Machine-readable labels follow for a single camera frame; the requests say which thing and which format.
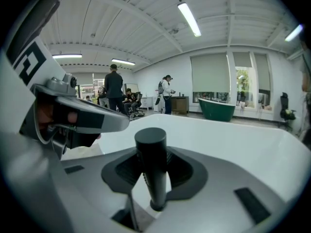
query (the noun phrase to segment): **green bathtub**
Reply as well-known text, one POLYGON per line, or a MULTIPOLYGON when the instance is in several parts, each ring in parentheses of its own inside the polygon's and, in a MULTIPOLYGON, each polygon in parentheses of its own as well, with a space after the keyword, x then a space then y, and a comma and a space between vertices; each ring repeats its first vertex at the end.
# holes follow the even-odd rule
POLYGON ((208 120, 229 122, 232 119, 235 105, 199 99, 203 115, 208 120))

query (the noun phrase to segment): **black chair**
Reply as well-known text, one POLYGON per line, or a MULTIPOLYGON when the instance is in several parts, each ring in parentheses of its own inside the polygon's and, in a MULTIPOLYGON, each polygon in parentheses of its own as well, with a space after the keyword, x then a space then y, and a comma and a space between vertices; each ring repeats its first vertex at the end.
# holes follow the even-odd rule
POLYGON ((145 113, 139 109, 139 107, 141 106, 141 98, 142 98, 142 94, 140 92, 136 92, 135 93, 136 97, 137 97, 137 105, 135 106, 135 111, 133 113, 132 108, 130 107, 129 109, 129 113, 132 113, 130 118, 135 118, 135 117, 143 117, 145 115, 145 113))
POLYGON ((295 120, 295 110, 290 110, 290 112, 286 112, 286 110, 288 110, 288 96, 287 93, 283 92, 283 95, 281 96, 281 112, 280 112, 280 116, 282 119, 285 120, 285 123, 283 124, 286 128, 286 130, 288 131, 288 129, 292 128, 289 126, 289 120, 295 120))

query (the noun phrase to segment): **ceiling light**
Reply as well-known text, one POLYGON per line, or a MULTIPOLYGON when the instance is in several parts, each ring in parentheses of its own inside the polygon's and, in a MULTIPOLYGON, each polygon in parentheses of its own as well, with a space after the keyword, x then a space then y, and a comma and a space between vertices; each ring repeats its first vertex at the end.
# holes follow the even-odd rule
POLYGON ((189 26, 191 27, 194 36, 198 37, 201 36, 201 32, 199 30, 198 24, 196 23, 193 14, 191 13, 188 5, 185 2, 182 2, 177 6, 181 13, 184 15, 185 19, 187 20, 189 26))
POLYGON ((57 54, 53 55, 54 59, 63 59, 63 58, 82 58, 82 54, 57 54))
POLYGON ((301 24, 299 24, 286 38, 285 41, 291 41, 293 40, 301 31, 303 27, 301 24))
POLYGON ((135 65, 134 62, 129 62, 129 61, 126 61, 126 60, 112 59, 111 61, 112 61, 112 62, 123 63, 123 64, 128 64, 128 65, 131 65, 131 66, 135 65))

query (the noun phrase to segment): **dark pants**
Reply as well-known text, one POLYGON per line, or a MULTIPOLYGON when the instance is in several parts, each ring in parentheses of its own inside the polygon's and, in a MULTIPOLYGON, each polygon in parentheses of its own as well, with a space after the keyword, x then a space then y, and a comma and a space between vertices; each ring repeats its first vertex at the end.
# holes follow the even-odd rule
POLYGON ((165 114, 171 114, 172 113, 172 101, 170 96, 164 97, 165 101, 165 114))
POLYGON ((111 110, 117 111, 117 107, 118 107, 121 113, 126 115, 124 111, 124 105, 122 103, 123 98, 115 98, 115 99, 108 99, 108 100, 109 100, 109 107, 111 110))
POLYGON ((133 112, 135 112, 135 106, 136 105, 138 105, 137 102, 125 103, 124 104, 125 113, 128 114, 130 107, 132 108, 133 112))

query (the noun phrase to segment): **white ceiling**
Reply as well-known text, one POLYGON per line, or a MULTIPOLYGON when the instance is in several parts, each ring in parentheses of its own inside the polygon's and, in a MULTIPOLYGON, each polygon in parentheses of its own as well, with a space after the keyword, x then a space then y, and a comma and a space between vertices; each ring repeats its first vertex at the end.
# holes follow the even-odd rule
POLYGON ((107 72, 111 59, 142 68, 183 52, 215 46, 256 46, 292 54, 285 42, 298 24, 279 0, 182 0, 201 37, 194 37, 177 8, 179 0, 61 0, 41 38, 51 54, 81 53, 57 60, 71 72, 107 72))

